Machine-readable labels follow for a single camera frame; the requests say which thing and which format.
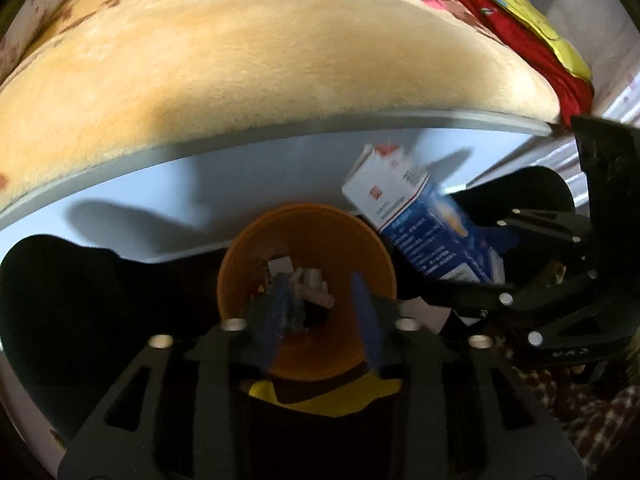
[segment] plaid fabric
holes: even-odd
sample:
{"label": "plaid fabric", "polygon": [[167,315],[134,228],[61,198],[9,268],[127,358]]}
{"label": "plaid fabric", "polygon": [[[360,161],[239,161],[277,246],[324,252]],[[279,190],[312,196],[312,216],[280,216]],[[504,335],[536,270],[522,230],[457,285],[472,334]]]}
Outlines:
{"label": "plaid fabric", "polygon": [[[501,351],[510,361],[513,350],[501,343]],[[513,369],[558,421],[582,458],[588,476],[615,448],[640,412],[640,386],[627,386],[613,398],[601,399],[590,384],[576,384],[568,368],[553,371]]]}

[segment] cardboard box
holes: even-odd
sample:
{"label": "cardboard box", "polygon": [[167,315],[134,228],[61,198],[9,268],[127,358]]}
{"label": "cardboard box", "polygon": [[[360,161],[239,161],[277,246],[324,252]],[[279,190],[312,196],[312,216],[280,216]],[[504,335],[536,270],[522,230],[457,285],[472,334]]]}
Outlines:
{"label": "cardboard box", "polygon": [[504,283],[501,257],[404,148],[365,146],[342,193],[424,275]]}

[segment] metal bolt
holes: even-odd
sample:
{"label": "metal bolt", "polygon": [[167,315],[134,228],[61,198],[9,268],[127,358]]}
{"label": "metal bolt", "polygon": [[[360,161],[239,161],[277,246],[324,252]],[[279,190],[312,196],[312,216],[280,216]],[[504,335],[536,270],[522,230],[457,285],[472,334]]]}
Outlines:
{"label": "metal bolt", "polygon": [[220,328],[225,332],[240,332],[246,328],[246,321],[241,317],[232,317],[220,323]]}
{"label": "metal bolt", "polygon": [[498,299],[504,306],[510,306],[513,304],[513,296],[508,292],[503,292],[500,296],[498,296]]}
{"label": "metal bolt", "polygon": [[152,348],[171,348],[174,345],[174,338],[167,334],[158,334],[150,337],[147,344]]}
{"label": "metal bolt", "polygon": [[396,328],[402,332],[416,332],[420,330],[420,323],[411,317],[396,319]]}
{"label": "metal bolt", "polygon": [[494,345],[494,340],[483,334],[473,335],[467,341],[471,348],[485,349],[491,348]]}
{"label": "metal bolt", "polygon": [[536,331],[529,332],[529,335],[527,335],[527,340],[529,341],[529,344],[531,346],[540,346],[544,341],[542,334]]}

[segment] yellow sticky note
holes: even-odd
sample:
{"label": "yellow sticky note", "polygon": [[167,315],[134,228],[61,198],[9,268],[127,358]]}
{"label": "yellow sticky note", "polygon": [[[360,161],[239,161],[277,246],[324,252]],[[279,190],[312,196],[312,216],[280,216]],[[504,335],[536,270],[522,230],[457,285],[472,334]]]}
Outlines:
{"label": "yellow sticky note", "polygon": [[528,0],[493,0],[508,10],[521,23],[529,27],[556,54],[562,66],[575,77],[591,81],[591,70],[580,53],[565,38],[562,38],[548,22],[544,14]]}

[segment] red fabric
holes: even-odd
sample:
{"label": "red fabric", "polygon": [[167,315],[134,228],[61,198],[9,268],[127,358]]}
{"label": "red fabric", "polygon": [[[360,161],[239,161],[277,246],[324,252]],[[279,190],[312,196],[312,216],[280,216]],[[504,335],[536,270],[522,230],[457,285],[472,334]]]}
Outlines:
{"label": "red fabric", "polygon": [[562,123],[565,126],[570,126],[572,115],[590,113],[593,102],[590,83],[568,73],[553,51],[532,30],[493,0],[458,1],[549,81],[558,94]]}

